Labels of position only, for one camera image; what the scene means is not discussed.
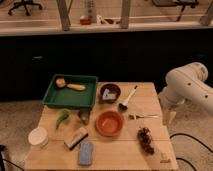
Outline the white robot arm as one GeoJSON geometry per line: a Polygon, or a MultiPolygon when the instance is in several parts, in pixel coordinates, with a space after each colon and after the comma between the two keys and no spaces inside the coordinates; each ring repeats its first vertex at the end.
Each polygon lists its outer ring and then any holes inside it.
{"type": "Polygon", "coordinates": [[[190,100],[213,114],[213,88],[205,84],[207,78],[207,67],[200,62],[172,69],[166,74],[166,86],[158,95],[164,125],[172,122],[176,116],[174,108],[185,100],[190,100]]]}

